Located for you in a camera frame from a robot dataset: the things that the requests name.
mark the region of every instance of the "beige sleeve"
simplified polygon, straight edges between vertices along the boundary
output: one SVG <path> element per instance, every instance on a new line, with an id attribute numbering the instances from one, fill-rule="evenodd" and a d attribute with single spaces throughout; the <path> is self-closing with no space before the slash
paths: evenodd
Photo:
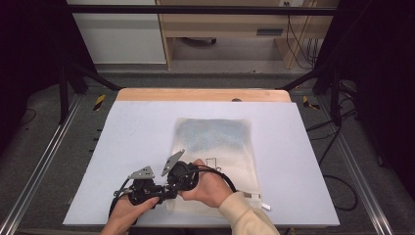
<path id="1" fill-rule="evenodd" d="M 254 209 L 245 200 L 243 193 L 230 195 L 219 207 L 228 219 L 235 235 L 279 235 L 272 221 L 261 209 Z"/>

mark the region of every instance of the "wooden edge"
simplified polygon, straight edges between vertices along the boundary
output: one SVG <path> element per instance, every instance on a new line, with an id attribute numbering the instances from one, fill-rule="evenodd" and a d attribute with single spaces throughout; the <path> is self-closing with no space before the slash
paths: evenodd
<path id="1" fill-rule="evenodd" d="M 275 43 L 277 44 L 277 50 L 282 57 L 284 67 L 287 70 L 290 70 L 293 67 L 293 61 L 295 59 L 296 52 L 293 48 L 296 46 L 296 40 L 289 38 L 288 42 L 286 38 L 275 38 Z"/>
<path id="2" fill-rule="evenodd" d="M 116 101 L 238 101 L 291 102 L 285 90 L 123 88 Z"/>
<path id="3" fill-rule="evenodd" d="M 161 5 L 160 0 L 156 0 L 156 5 Z M 165 30 L 164 30 L 164 19 L 162 14 L 158 14 L 159 18 L 159 26 L 160 26 L 160 33 L 161 33 L 161 40 L 162 40 L 162 46 L 164 50 L 164 58 L 165 63 L 167 64 L 167 68 L 171 70 L 171 64 L 172 64 L 172 53 L 170 52 L 170 44 L 167 41 L 167 38 L 165 37 Z"/>

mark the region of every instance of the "black curtain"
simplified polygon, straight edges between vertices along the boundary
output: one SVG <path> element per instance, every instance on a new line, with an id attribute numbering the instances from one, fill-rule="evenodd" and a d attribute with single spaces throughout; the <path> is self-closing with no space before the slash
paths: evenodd
<path id="1" fill-rule="evenodd" d="M 343 0 L 340 8 L 363 11 L 368 2 Z M 373 0 L 338 56 L 330 57 L 357 17 L 334 17 L 316 67 L 335 59 L 341 79 L 355 82 L 355 105 L 379 158 L 415 199 L 415 1 Z M 315 89 L 327 89 L 330 80 L 321 73 Z"/>
<path id="2" fill-rule="evenodd" d="M 0 3 L 0 154 L 20 124 L 28 97 L 57 84 L 65 62 L 75 62 L 96 72 L 72 14 L 44 12 L 41 6 L 45 4 L 67 2 Z M 82 74 L 71 72 L 68 81 L 75 91 L 85 91 Z"/>

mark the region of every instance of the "clear plastic bag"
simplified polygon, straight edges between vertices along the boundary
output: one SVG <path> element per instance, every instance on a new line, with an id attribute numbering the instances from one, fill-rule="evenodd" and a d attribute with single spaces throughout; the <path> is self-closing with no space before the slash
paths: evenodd
<path id="1" fill-rule="evenodd" d="M 173 153 L 184 149 L 180 161 L 201 159 L 225 173 L 238 191 L 246 194 L 253 207 L 260 208 L 260 188 L 256 178 L 251 125 L 247 119 L 179 118 L 175 124 Z M 200 202 L 167 200 L 167 209 L 221 216 L 217 209 Z"/>

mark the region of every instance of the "white cabinet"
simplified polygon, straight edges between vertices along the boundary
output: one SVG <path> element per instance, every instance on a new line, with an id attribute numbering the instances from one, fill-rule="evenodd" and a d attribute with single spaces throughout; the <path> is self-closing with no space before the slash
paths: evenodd
<path id="1" fill-rule="evenodd" d="M 154 0 L 68 0 L 68 4 L 155 5 Z M 156 14 L 73 14 L 94 64 L 165 64 Z"/>

